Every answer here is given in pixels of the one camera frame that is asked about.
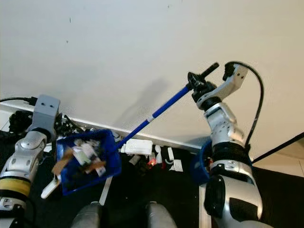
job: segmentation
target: blue handle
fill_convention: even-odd
[[[155,113],[152,114],[152,116],[145,121],[143,121],[138,127],[136,127],[130,134],[128,134],[123,140],[121,140],[115,147],[114,151],[121,148],[129,139],[131,139],[134,135],[136,135],[141,129],[143,129],[145,126],[147,126],[152,120],[157,118],[160,114],[162,114],[164,111],[166,111],[171,105],[173,105],[175,102],[177,102],[179,99],[181,99],[186,93],[188,93],[190,90],[185,86],[182,88],[176,95],[174,95],[169,101],[167,101],[162,107],[160,107],[158,110],[156,110]]]

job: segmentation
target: yellow band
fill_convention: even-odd
[[[24,180],[5,178],[0,180],[0,190],[16,191],[27,197],[29,196],[30,183]]]

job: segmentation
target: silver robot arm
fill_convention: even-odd
[[[48,142],[56,139],[55,118],[60,101],[41,95],[35,105],[27,135],[15,144],[15,152],[0,173],[0,227],[22,227],[30,186]]]
[[[248,69],[239,64],[225,65],[225,81],[220,87],[205,81],[206,75],[188,74],[192,97],[211,128],[212,159],[210,181],[206,186],[204,207],[221,228],[269,227],[258,222],[263,204],[245,150],[245,137],[236,117],[222,102],[238,90]]]

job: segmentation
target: white wall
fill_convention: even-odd
[[[131,130],[187,82],[187,72],[240,60],[265,83],[251,156],[304,129],[304,2],[98,0],[0,2],[2,97],[41,93],[72,117]],[[252,74],[226,102],[248,132]],[[189,95],[144,133],[201,145],[209,127]]]

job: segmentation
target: blue plastic bin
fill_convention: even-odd
[[[190,164],[190,173],[194,180],[194,182],[199,185],[205,184],[209,181],[209,173],[206,171],[204,167],[204,153],[208,147],[211,147],[212,141],[208,141],[204,144],[200,150],[200,152],[192,159]]]
[[[59,161],[67,147],[75,146],[74,140],[82,139],[84,141],[93,139],[100,141],[100,147],[104,150],[100,159],[106,161],[106,173],[98,177],[95,172],[84,174],[75,177],[80,164],[75,157],[73,157],[66,167],[61,171],[61,187],[63,195],[68,195],[74,191],[96,185],[105,181],[108,177],[116,176],[122,171],[122,163],[118,151],[113,151],[115,147],[115,140],[110,130],[98,130],[89,133],[75,134],[60,140],[57,140],[57,161]]]

